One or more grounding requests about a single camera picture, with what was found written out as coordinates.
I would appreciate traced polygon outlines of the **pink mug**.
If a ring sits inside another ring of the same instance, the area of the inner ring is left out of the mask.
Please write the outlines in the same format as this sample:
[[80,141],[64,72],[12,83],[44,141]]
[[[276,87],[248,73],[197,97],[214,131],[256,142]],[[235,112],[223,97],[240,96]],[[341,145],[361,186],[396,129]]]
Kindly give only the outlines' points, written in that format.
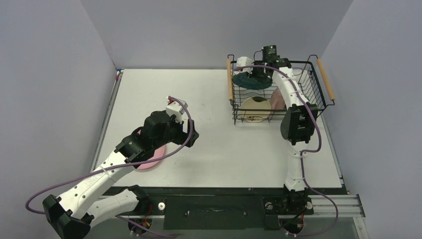
[[284,110],[285,107],[286,107],[285,100],[284,100],[279,88],[276,88],[273,91],[269,102],[270,102],[271,108],[273,110]]

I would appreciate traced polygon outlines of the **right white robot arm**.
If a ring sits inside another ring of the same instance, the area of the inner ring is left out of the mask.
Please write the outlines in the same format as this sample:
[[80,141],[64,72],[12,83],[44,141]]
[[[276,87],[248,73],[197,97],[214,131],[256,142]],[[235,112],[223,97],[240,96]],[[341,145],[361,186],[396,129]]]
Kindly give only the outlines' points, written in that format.
[[318,145],[315,152],[321,148],[321,133],[316,118],[318,106],[311,104],[300,89],[293,75],[291,63],[281,58],[276,45],[262,47],[262,59],[254,61],[252,75],[259,82],[274,83],[284,99],[286,112],[281,121],[282,138],[290,144],[287,157],[287,176],[285,188],[289,194],[281,198],[281,207],[288,213],[298,209],[304,212],[308,201],[306,190],[308,184],[304,176],[304,156],[310,150],[308,143],[313,133],[317,133]]

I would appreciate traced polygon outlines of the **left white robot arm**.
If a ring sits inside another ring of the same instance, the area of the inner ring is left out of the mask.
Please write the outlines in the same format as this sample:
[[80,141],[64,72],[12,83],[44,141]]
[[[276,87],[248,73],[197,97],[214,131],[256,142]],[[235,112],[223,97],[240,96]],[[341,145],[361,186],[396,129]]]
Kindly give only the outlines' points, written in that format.
[[192,147],[199,134],[193,120],[187,131],[175,114],[155,111],[119,143],[108,158],[89,176],[59,196],[49,195],[42,204],[47,221],[62,239],[82,239],[91,228],[121,213],[143,214],[148,209],[146,192],[138,185],[99,199],[114,183],[132,172],[139,162],[154,156],[155,150],[174,143]]

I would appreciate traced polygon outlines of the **teal scalloped plate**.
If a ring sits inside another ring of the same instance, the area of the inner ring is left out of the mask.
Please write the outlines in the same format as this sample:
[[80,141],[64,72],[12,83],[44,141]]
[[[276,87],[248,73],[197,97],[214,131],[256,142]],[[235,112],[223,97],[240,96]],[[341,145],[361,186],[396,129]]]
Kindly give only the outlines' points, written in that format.
[[232,82],[239,87],[249,90],[263,90],[273,84],[271,78],[250,77],[249,73],[247,72],[242,72],[234,75],[232,77]]

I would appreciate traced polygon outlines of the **pink plate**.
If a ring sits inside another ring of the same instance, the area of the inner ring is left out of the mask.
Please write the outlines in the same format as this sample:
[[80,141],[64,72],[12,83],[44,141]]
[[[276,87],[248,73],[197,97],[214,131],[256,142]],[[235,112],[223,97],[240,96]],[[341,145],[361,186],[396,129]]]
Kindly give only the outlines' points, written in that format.
[[148,170],[153,168],[159,161],[154,161],[157,158],[163,157],[166,153],[166,146],[162,146],[154,151],[154,155],[149,158],[148,163],[140,164],[136,169],[137,170]]

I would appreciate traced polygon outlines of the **cream plate with black accent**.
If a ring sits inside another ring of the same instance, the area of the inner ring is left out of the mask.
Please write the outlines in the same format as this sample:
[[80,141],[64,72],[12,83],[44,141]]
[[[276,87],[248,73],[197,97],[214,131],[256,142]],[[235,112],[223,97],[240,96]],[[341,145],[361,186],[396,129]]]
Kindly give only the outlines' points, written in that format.
[[247,98],[240,106],[239,117],[242,121],[255,123],[268,118],[272,110],[270,102],[259,96]]

